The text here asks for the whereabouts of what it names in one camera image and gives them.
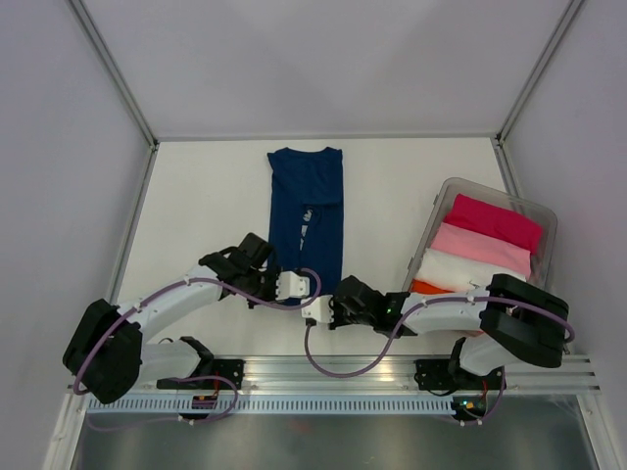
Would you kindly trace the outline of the blue t-shirt with print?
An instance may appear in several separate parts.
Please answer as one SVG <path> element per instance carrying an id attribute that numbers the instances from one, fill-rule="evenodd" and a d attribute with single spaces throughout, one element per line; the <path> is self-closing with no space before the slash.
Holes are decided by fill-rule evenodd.
<path id="1" fill-rule="evenodd" d="M 267 155 L 271 168 L 268 241 L 285 270 L 308 268 L 320 292 L 340 283 L 344 243 L 343 152 L 283 148 Z"/>

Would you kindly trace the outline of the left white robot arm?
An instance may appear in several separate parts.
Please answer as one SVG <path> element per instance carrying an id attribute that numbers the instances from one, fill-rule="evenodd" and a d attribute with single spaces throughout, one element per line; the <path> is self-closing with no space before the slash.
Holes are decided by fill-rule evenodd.
<path id="1" fill-rule="evenodd" d="M 151 294 L 119 305 L 104 299 L 91 303 L 62 359 L 74 378 L 73 392 L 109 404 L 149 382 L 174 389 L 212 383 L 215 356 L 199 340 L 183 336 L 158 343 L 156 337 L 229 295 L 242 296 L 251 306 L 274 301 L 279 274 L 274 247 L 249 233 L 239 245 L 203 256 Z"/>

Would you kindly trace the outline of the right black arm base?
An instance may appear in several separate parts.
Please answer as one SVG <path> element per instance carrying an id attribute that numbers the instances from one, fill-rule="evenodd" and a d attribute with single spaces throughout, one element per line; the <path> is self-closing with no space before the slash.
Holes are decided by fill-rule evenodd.
<path id="1" fill-rule="evenodd" d="M 444 397 L 456 392 L 498 391 L 504 373 L 495 369 L 486 376 L 474 375 L 456 362 L 443 358 L 418 359 L 413 379 L 422 392 Z"/>

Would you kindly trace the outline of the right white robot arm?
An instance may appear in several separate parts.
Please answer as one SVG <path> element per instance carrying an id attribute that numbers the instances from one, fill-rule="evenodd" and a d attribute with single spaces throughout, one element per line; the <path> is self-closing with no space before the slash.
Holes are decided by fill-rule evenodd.
<path id="1" fill-rule="evenodd" d="M 461 293 L 383 294 L 350 276 L 330 298 L 333 329 L 365 325 L 390 341 L 433 332 L 458 332 L 446 372 L 453 390 L 469 389 L 515 363 L 559 368 L 575 338 L 562 299 L 506 274 Z"/>

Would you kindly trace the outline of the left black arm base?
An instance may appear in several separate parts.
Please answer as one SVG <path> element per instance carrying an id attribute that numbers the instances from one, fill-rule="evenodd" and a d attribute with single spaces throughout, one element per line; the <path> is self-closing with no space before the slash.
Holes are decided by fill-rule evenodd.
<path id="1" fill-rule="evenodd" d="M 172 378 L 157 381 L 159 390 L 202 390 L 211 391 L 227 390 L 229 386 L 217 379 L 206 379 L 206 376 L 221 377 L 230 381 L 237 390 L 241 389 L 244 378 L 244 367 L 246 361 L 241 358 L 235 359 L 202 359 L 196 369 L 189 375 L 195 381 L 181 382 Z"/>

